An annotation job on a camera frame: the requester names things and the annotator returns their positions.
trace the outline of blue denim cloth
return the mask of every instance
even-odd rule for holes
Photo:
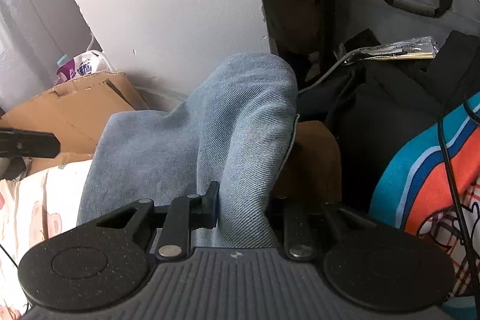
[[[78,224],[140,198],[167,205],[220,183],[214,230],[193,243],[276,243],[263,214],[296,129],[297,84],[281,58],[241,53],[223,62],[171,113],[121,112],[107,123],[83,189]]]

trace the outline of black cable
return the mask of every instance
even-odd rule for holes
[[[10,259],[10,261],[13,263],[13,265],[17,268],[18,270],[18,265],[15,263],[14,259],[10,256],[10,254],[7,252],[7,250],[5,248],[3,248],[3,246],[0,244],[0,248],[3,250],[3,252],[5,252],[5,255],[8,256],[8,259]],[[27,309],[25,310],[25,313],[28,312],[30,306],[28,304],[28,300],[27,300]]]
[[[462,204],[460,197],[458,196],[457,183],[452,169],[452,163],[450,156],[448,155],[448,149],[445,142],[445,134],[443,133],[443,116],[445,109],[442,112],[442,118],[438,121],[438,141],[440,149],[442,150],[443,161],[445,162],[445,172],[448,180],[448,187],[450,188],[450,194],[452,195],[453,205],[455,212],[457,213],[458,223],[460,227],[460,233],[463,237],[463,246],[465,247],[466,260],[469,265],[470,282],[473,290],[473,296],[475,299],[475,309],[477,311],[477,319],[480,319],[480,281],[477,268],[477,260],[475,257],[475,250],[473,249],[472,240],[469,235],[469,229],[465,222],[465,216],[463,214]]]
[[[465,97],[463,100],[463,108],[469,115],[470,119],[475,122],[478,126],[480,126],[480,117],[477,116],[477,114],[472,110],[472,108],[469,105],[469,101],[467,100],[467,93],[465,93]]]

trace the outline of black handle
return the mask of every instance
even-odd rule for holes
[[[439,18],[447,10],[452,7],[453,0],[439,0],[438,7],[425,7],[425,6],[418,6],[416,4],[412,4],[403,0],[384,0],[390,6],[396,7],[397,9],[407,11],[409,13],[418,14],[419,16],[429,16],[431,18]]]
[[[53,159],[60,153],[60,142],[53,133],[0,128],[0,157]]]

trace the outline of bag handle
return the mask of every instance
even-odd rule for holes
[[[390,6],[396,7],[397,9],[407,11],[409,13],[418,14],[419,16],[429,16],[431,18],[439,18],[447,10],[452,7],[453,0],[439,0],[438,7],[426,7],[426,6],[418,6],[416,4],[412,4],[406,2],[404,0],[384,0]]]

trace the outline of gray ribbed plate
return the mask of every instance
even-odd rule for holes
[[[387,315],[333,294],[309,263],[289,262],[274,248],[196,248],[187,260],[164,263],[136,296],[107,310],[70,314],[35,307],[25,320],[447,320],[439,308]]]

